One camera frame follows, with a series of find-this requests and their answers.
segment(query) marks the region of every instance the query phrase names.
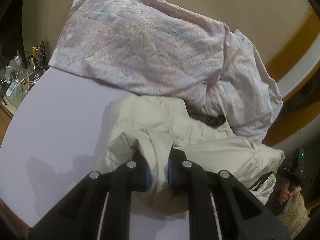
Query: wooden floor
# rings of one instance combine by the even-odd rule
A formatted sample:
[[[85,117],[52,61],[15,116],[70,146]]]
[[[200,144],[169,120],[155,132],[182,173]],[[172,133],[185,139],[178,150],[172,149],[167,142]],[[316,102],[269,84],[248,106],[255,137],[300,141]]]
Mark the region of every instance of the wooden floor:
[[[7,113],[0,107],[0,147],[10,121],[11,117],[9,117]]]

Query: black strap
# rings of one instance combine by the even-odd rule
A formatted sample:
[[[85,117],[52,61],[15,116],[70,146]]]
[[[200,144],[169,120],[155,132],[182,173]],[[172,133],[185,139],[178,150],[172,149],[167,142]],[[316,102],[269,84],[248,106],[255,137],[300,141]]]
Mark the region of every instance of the black strap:
[[[255,187],[255,189],[253,189],[254,191],[257,191],[261,185],[263,183],[265,183],[267,181],[267,179],[271,176],[271,174],[273,173],[273,171],[270,171],[264,175],[262,175],[251,187],[249,187],[248,189],[253,189]]]

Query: orange wall trim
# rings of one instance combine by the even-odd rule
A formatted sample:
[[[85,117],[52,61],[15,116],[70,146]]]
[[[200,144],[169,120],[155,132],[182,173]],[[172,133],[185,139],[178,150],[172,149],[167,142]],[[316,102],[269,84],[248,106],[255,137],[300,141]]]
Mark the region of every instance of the orange wall trim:
[[[310,8],[305,20],[283,48],[265,65],[277,82],[287,74],[310,48],[320,33],[320,20]]]
[[[314,66],[314,68],[310,71],[310,73],[293,90],[290,91],[289,94],[287,94],[284,98],[282,98],[282,101],[283,102],[288,101],[296,92],[298,92],[312,78],[312,76],[317,72],[319,68],[320,68],[320,61],[317,63],[317,65]]]
[[[315,208],[316,206],[318,206],[320,204],[320,197],[317,198],[316,200],[310,202],[309,204],[306,205],[306,209],[309,211],[313,208]]]
[[[315,89],[292,113],[280,118],[270,127],[263,143],[274,146],[284,141],[305,127],[318,114],[320,114],[320,89]]]

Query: jar lid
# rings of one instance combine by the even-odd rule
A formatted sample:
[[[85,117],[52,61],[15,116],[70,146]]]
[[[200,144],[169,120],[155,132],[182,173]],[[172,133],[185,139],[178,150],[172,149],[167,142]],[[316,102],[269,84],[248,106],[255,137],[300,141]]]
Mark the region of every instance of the jar lid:
[[[44,68],[39,68],[39,69],[36,69],[35,71],[33,71],[29,77],[28,77],[28,82],[30,85],[33,85],[35,84],[39,78],[42,77],[42,75],[45,73],[45,69]]]

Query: metal screw head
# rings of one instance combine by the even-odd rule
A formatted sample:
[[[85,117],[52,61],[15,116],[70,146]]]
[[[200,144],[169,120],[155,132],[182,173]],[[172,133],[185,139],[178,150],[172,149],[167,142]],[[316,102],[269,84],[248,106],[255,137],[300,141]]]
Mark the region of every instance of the metal screw head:
[[[226,179],[230,176],[230,173],[228,171],[220,171],[220,176]]]
[[[91,172],[89,173],[89,177],[90,177],[91,179],[96,179],[97,177],[99,177],[99,172],[97,172],[97,171],[91,171]]]
[[[190,168],[192,166],[192,162],[191,161],[183,161],[182,165],[186,168]]]
[[[134,161],[127,162],[127,167],[129,168],[135,168],[137,166],[137,163]]]

